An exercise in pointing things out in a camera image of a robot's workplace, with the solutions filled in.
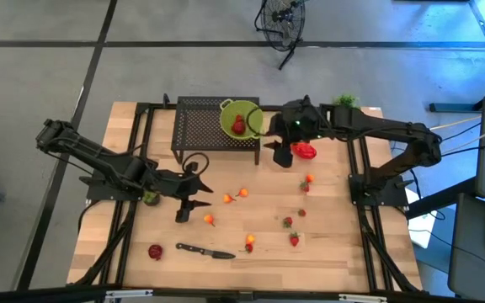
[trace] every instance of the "wooden table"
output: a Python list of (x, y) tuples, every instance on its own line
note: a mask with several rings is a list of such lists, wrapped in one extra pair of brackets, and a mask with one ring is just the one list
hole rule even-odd
[[(136, 103), (116, 102), (103, 145), (124, 152), (131, 133)], [(381, 117), (378, 108), (363, 108)], [(265, 113), (265, 125), (273, 113)], [(170, 150), (175, 110), (155, 110), (148, 156), (160, 168), (180, 171)], [(263, 138), (261, 144), (274, 138)], [(391, 158), (388, 142), (368, 138), (372, 166)], [(368, 291), (365, 260), (355, 207), (351, 204), (347, 176), (347, 146), (340, 141), (320, 139), (312, 142), (317, 156), (311, 161), (294, 157), (291, 168), (272, 161), (272, 151), (262, 149), (260, 164), (253, 165), (252, 152), (207, 152), (209, 169), (201, 179), (215, 193), (194, 197), (212, 203), (191, 212), (189, 222), (175, 222), (179, 202), (162, 197), (159, 206), (138, 205), (131, 246), (125, 270), (125, 287), (208, 290), (292, 290), (292, 291)], [(359, 170), (363, 171), (359, 158)], [(311, 173), (315, 181), (304, 194), (299, 183)], [(249, 191), (247, 198), (224, 204), (223, 194)], [(68, 282), (80, 279), (103, 251), (115, 203), (103, 201), (83, 218)], [(307, 216), (297, 215), (305, 209)], [(409, 281), (421, 289), (413, 246), (405, 217), (392, 207), (381, 207), (386, 248)], [(203, 217), (212, 214), (216, 227)], [(282, 219), (291, 216), (291, 230)], [(297, 231), (301, 241), (292, 247), (288, 235)], [(245, 237), (254, 234), (254, 251), (244, 252)], [(231, 260), (212, 259), (175, 248), (183, 242), (197, 247), (234, 253)], [(149, 258), (147, 249), (162, 245), (162, 260)], [(377, 284), (384, 288), (380, 259), (374, 252)], [(119, 252), (112, 261), (109, 282), (115, 281)]]

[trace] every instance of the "gray floor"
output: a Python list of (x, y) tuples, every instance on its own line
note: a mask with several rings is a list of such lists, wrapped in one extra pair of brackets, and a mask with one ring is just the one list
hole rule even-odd
[[(0, 0), (0, 40), (96, 40), (108, 1)], [(307, 5), (305, 40), (485, 41), (467, 3), (387, 0)], [(108, 40), (263, 40), (253, 30), (259, 0), (127, 0), (115, 10)], [(0, 49), (0, 290), (13, 277), (35, 224), (55, 161), (35, 150), (46, 118), (69, 120), (93, 50)], [(270, 48), (104, 49), (80, 132), (101, 141), (111, 104), (179, 95), (255, 95), (282, 104), (309, 94), (315, 104), (352, 93), (386, 117), (428, 126), (471, 115), (431, 114), (432, 102), (472, 103), (485, 94), (485, 50), (299, 49), (280, 72)], [(439, 130), (450, 136), (475, 122)], [(474, 130), (444, 149), (477, 136)], [(471, 177), (476, 153), (418, 168), (423, 194)], [(83, 208), (80, 172), (67, 169), (32, 287), (64, 285)], [(426, 290), (451, 295), (446, 275), (419, 266)]]

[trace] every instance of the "black knife handle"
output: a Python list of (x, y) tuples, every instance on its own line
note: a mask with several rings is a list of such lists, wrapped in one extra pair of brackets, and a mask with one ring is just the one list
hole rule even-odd
[(189, 252), (198, 252), (198, 253), (201, 253), (201, 254), (205, 253), (205, 249), (203, 249), (203, 248), (193, 247), (191, 245), (187, 245), (187, 244), (183, 244), (183, 243), (177, 243), (177, 244), (175, 244), (175, 247), (177, 249), (182, 248), (182, 249), (187, 250)]

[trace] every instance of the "green bowl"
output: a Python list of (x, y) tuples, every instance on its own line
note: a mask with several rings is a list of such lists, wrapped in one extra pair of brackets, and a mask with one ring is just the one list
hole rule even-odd
[[(242, 135), (237, 135), (232, 130), (232, 125), (233, 123), (235, 123), (235, 118), (238, 114), (244, 117), (244, 122), (246, 123), (248, 113), (250, 113), (252, 109), (255, 109), (257, 107), (258, 105), (254, 102), (246, 100), (233, 101), (231, 99), (227, 99), (226, 101), (222, 102), (220, 104), (220, 109), (222, 110), (222, 112), (220, 113), (220, 126), (222, 130), (224, 130), (224, 132), (233, 139), (258, 139), (259, 135), (251, 131), (248, 125), (246, 125), (246, 130)], [(261, 126), (263, 125), (263, 111), (261, 109), (254, 110), (252, 115), (250, 115), (248, 123), (252, 126), (253, 130), (260, 132)]]

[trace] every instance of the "black fan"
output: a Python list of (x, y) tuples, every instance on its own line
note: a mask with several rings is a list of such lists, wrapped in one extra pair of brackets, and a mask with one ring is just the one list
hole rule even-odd
[[(253, 25), (264, 32), (265, 39), (277, 51), (289, 51), (278, 69), (282, 69), (302, 41), (306, 8), (305, 0), (262, 0)], [(261, 15), (261, 29), (258, 18)]]

